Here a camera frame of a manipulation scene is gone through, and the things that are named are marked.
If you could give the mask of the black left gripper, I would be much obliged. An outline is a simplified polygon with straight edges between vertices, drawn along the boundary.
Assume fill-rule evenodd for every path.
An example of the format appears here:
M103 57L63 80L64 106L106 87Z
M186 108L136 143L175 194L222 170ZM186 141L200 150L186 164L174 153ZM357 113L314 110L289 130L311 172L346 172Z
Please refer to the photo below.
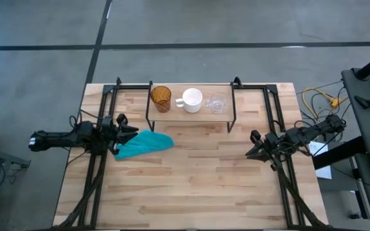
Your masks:
M104 117L101 122L101 135L113 155L119 153L118 144L126 144L138 135L139 128L127 125L125 114L119 114L114 123L113 118Z

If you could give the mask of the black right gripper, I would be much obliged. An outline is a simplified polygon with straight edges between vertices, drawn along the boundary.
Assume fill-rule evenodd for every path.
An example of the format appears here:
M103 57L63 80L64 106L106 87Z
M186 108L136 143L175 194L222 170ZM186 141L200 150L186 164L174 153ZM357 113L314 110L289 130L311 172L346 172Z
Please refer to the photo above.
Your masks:
M245 157L262 162L270 161L271 169L278 171L282 168L279 156L283 152L281 143L284 138L285 132L270 132L265 135L264 140L261 140L259 131L253 130L250 134L250 140L254 146L245 154Z

